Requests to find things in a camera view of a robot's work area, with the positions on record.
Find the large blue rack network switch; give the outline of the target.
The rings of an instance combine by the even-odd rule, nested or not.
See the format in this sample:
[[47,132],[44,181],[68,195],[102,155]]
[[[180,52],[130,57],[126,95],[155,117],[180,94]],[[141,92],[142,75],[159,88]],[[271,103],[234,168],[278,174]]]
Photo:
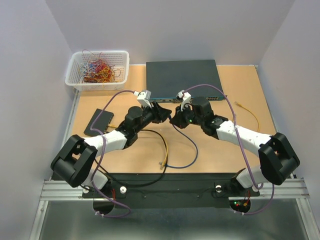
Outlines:
[[177,102],[177,94],[186,90],[194,97],[209,101],[224,99],[216,61],[177,60],[146,63],[146,89],[150,100],[160,103]]

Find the yellow ethernet cable long loop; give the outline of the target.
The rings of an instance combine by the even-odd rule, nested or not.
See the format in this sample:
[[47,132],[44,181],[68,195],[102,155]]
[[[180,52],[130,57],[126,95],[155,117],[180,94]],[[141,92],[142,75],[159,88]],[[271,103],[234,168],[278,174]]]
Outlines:
[[257,117],[250,109],[248,109],[247,107],[243,106],[243,105],[240,104],[239,102],[235,101],[234,103],[235,103],[236,106],[238,106],[238,107],[246,110],[248,113],[250,113],[250,114],[255,118],[256,123],[257,123],[257,130],[256,130],[256,131],[257,131],[257,132],[260,132],[261,125],[260,125],[260,121],[259,121],[258,117]]

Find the small black network switch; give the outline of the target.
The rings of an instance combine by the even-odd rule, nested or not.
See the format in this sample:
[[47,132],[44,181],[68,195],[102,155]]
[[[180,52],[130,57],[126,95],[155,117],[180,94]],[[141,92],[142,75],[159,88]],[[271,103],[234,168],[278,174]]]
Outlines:
[[89,137],[95,137],[101,135],[101,133],[106,134],[113,117],[113,112],[102,111],[97,108],[83,133]]

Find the black ethernet cable teal plug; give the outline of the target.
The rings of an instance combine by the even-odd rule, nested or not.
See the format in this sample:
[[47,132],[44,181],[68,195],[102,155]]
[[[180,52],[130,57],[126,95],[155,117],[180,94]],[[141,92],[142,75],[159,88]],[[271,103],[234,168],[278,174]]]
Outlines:
[[160,163],[160,166],[163,168],[162,172],[157,173],[123,173],[122,175],[125,176],[124,180],[117,179],[114,175],[109,173],[103,166],[98,165],[98,161],[95,159],[95,163],[98,165],[98,170],[106,175],[108,178],[110,178],[112,181],[116,182],[117,184],[120,184],[125,187],[129,188],[142,188],[147,187],[150,185],[153,185],[157,182],[159,182],[166,174],[167,167],[164,166],[168,162],[169,158],[169,148],[167,141],[163,137],[161,133],[158,131],[152,130],[152,129],[143,129],[144,132],[151,132],[157,134],[164,144],[165,148],[165,157],[163,162]]

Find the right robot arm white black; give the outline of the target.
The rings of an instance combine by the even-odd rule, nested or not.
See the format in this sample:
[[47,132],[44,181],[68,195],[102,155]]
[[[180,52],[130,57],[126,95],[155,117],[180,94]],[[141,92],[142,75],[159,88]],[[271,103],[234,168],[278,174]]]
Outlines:
[[200,126],[202,131],[217,140],[226,141],[249,151],[259,158],[259,165],[240,170],[230,182],[231,192],[242,195],[248,188],[271,183],[280,186],[300,165],[300,160],[287,137],[256,132],[234,124],[224,116],[214,114],[209,101],[195,97],[184,100],[175,109],[170,123],[180,129],[188,125]]

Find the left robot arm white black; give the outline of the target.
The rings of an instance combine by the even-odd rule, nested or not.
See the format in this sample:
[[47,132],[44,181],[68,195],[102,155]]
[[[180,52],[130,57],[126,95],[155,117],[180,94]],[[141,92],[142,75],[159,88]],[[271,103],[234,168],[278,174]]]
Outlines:
[[100,197],[106,197],[111,193],[111,184],[106,176],[92,168],[94,160],[105,153],[130,147],[138,139],[138,132],[150,123],[165,122],[171,113],[156,102],[146,107],[132,106],[118,128],[107,134],[87,138],[72,135],[50,168],[71,187],[93,187]]

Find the white perforated plastic basket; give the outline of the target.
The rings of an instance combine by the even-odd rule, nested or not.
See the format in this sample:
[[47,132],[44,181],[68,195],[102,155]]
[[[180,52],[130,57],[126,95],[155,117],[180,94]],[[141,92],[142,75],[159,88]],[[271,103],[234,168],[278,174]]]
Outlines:
[[77,91],[123,90],[129,75],[130,55],[125,50],[82,50],[69,61],[65,84]]

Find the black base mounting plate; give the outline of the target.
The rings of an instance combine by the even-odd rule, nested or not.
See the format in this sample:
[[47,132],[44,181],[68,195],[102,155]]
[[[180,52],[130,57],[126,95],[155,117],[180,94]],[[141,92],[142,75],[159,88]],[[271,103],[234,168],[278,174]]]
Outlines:
[[[116,174],[123,181],[125,175]],[[177,208],[232,208],[247,213],[251,201],[269,198],[272,184],[264,183],[255,192],[252,188],[240,189],[233,183],[233,173],[167,173],[155,184],[146,187],[128,187],[120,192],[121,185],[111,181],[102,188],[109,198],[134,209]]]

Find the aluminium rail frame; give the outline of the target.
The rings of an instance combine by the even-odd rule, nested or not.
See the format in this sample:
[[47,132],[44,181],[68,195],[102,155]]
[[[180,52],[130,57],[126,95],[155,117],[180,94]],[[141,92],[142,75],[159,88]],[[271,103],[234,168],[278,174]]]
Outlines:
[[251,214],[233,209],[243,193],[227,193],[231,173],[167,173],[124,197],[134,212],[94,216],[110,203],[54,178],[43,184],[32,240],[317,240],[305,181],[291,177],[251,194]]

